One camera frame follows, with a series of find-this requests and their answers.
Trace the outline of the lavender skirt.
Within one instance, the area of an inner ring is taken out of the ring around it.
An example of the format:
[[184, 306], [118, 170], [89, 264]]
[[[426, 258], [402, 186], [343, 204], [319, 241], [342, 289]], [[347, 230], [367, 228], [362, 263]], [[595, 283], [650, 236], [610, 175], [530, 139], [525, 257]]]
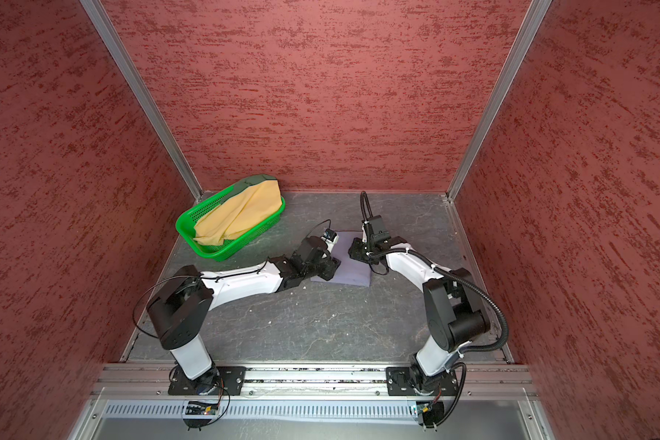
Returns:
[[370, 266], [358, 260], [352, 260], [348, 253], [354, 239], [362, 238], [362, 233], [359, 231], [339, 231], [337, 236], [338, 242], [333, 247], [331, 255], [340, 260], [341, 264], [329, 283], [369, 287]]

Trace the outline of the yellow skirt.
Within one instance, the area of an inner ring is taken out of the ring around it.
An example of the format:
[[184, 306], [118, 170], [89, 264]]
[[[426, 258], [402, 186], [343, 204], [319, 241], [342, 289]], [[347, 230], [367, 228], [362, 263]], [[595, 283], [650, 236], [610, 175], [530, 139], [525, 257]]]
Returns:
[[194, 241], [202, 246], [223, 246], [251, 231], [282, 206], [277, 181], [252, 186], [218, 205], [194, 226]]

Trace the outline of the green plastic basket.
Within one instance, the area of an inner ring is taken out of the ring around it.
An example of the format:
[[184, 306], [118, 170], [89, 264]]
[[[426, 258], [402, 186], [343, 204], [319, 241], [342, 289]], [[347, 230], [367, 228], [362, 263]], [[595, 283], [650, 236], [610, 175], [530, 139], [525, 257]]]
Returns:
[[176, 229], [198, 256], [223, 261], [275, 226], [284, 209], [278, 180], [258, 174], [181, 214]]

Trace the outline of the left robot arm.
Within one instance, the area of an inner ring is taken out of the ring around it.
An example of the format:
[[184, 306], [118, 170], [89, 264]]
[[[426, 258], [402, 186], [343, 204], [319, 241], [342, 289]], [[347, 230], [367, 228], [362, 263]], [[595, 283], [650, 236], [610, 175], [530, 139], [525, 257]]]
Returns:
[[158, 283], [145, 310], [154, 337], [176, 362], [168, 394], [238, 395], [230, 390], [236, 383], [219, 371], [200, 336], [208, 312], [251, 296], [291, 290], [313, 277], [332, 280], [341, 265], [331, 255], [337, 242], [337, 233], [328, 229], [323, 236], [304, 238], [289, 257], [269, 257], [230, 271], [198, 271], [188, 265]]

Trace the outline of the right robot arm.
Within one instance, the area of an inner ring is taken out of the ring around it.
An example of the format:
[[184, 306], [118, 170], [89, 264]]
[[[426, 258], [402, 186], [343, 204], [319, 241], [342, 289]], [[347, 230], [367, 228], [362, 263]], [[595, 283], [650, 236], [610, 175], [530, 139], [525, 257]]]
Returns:
[[462, 361], [465, 349], [491, 330], [483, 300], [467, 286], [468, 271], [451, 271], [420, 255], [391, 236], [380, 216], [364, 219], [362, 230], [350, 246], [350, 258], [397, 272], [423, 293], [429, 337], [412, 358], [408, 383], [429, 394]]

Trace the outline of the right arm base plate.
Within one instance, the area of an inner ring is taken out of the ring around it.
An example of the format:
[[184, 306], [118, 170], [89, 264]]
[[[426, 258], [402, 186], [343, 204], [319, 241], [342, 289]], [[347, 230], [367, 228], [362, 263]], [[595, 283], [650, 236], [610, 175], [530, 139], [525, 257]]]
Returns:
[[389, 367], [385, 370], [387, 389], [390, 396], [437, 397], [456, 396], [458, 378], [454, 372], [442, 371], [434, 376], [425, 376], [416, 366]]

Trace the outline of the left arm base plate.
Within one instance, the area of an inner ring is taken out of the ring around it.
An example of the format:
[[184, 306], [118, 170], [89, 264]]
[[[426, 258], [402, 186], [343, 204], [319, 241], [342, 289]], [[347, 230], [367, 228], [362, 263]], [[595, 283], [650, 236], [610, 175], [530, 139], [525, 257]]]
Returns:
[[169, 375], [170, 396], [231, 396], [240, 395], [247, 369], [245, 367], [216, 367], [197, 379], [189, 379], [183, 368], [175, 366]]

